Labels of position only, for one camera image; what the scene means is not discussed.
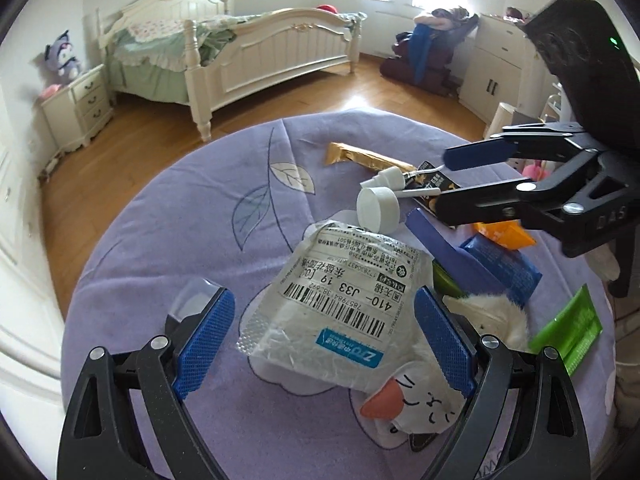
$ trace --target purple plush toy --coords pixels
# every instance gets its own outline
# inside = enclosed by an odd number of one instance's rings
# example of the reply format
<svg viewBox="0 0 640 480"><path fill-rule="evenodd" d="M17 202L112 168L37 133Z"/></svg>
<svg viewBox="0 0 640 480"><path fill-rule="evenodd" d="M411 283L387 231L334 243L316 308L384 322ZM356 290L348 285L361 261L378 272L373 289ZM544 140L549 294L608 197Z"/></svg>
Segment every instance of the purple plush toy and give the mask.
<svg viewBox="0 0 640 480"><path fill-rule="evenodd" d="M44 51L47 67L57 72L63 84L69 84L82 73L82 65L74 56L74 46L69 41L69 31L59 36L53 45Z"/></svg>

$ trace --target purple bedsheet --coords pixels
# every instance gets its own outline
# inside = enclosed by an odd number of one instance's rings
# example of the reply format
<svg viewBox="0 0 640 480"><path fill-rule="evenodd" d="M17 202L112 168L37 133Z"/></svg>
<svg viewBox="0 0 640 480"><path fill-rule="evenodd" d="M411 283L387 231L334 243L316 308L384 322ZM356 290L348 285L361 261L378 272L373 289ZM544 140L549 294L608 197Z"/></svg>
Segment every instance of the purple bedsheet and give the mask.
<svg viewBox="0 0 640 480"><path fill-rule="evenodd" d="M202 276L236 295L236 320L204 384L186 405L231 480L420 478L442 436L414 452L405 436L356 417L362 394L250 364L234 348L242 315L250 303L255 306L304 231L326 218L355 218L359 183L370 173L351 162L325 166L331 141L416 165L424 160L438 165L445 148L461 143L432 126L363 109L261 124L185 156L132 200L84 268L63 341L65 402L91 348L139 349L162 333L181 288ZM514 170L500 164L452 177L470 186L513 178ZM405 202L404 214L412 208ZM457 244L470 234L468 228L437 227ZM604 327L573 377L594 457L612 406L612 314L583 258L569 260L556 240L535 237L538 244L524 250L543 273L526 309L531 332L548 323L584 283ZM138 397L135 401L152 463L158 473L171 476L158 444L148 438L151 428L140 415ZM495 453L480 476L490 470Z"/></svg>

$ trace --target barcode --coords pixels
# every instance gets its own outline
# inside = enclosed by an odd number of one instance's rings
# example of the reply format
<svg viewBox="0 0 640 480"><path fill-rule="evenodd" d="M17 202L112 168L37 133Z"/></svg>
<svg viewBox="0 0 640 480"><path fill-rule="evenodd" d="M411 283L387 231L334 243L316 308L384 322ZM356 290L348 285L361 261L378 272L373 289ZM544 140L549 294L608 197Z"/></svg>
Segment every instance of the barcode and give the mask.
<svg viewBox="0 0 640 480"><path fill-rule="evenodd" d="M320 294L308 286L290 283L287 290L284 291L284 295L375 338L379 338L385 329L384 321Z"/></svg>

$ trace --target white wardrobe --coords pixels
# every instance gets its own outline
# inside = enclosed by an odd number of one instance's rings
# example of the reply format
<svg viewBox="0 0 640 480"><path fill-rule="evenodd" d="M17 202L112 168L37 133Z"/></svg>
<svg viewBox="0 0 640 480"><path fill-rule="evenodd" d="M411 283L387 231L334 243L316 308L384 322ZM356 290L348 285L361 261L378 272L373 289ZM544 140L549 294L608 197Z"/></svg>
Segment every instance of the white wardrobe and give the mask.
<svg viewBox="0 0 640 480"><path fill-rule="evenodd" d="M491 122L500 103L519 105L526 41L513 23L481 16L460 102L485 123Z"/></svg>
<svg viewBox="0 0 640 480"><path fill-rule="evenodd" d="M64 420L64 323L42 237L40 188L13 139L0 88L0 412L53 479Z"/></svg>

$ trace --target green packet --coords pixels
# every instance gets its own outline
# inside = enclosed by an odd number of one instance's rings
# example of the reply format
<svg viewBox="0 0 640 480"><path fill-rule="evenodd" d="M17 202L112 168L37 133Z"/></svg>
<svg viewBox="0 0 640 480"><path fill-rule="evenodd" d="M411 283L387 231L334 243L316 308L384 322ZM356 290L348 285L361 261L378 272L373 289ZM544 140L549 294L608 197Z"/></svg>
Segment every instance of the green packet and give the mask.
<svg viewBox="0 0 640 480"><path fill-rule="evenodd" d="M433 288L437 293L452 298L465 298L466 294L458 286L449 273L436 261L433 261Z"/></svg>
<svg viewBox="0 0 640 480"><path fill-rule="evenodd" d="M589 289L583 285L567 306L532 339L529 348L537 354L545 346L553 346L562 356L566 371L572 375L600 332L600 319Z"/></svg>

